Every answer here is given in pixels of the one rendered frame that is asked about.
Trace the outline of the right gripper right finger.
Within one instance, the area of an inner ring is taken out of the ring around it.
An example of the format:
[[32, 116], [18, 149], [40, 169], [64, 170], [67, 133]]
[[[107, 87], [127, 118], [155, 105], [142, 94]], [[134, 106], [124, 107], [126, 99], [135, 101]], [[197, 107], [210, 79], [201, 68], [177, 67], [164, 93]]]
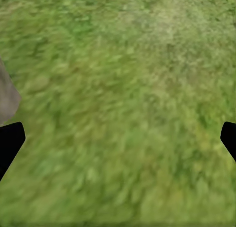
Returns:
[[224, 122], [220, 139], [236, 161], [236, 124]]

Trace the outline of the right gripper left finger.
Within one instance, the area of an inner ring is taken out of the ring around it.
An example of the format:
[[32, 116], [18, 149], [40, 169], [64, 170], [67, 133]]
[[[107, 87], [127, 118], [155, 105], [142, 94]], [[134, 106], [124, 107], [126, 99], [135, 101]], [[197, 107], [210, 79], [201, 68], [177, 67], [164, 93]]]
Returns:
[[25, 141], [21, 122], [0, 127], [0, 181]]

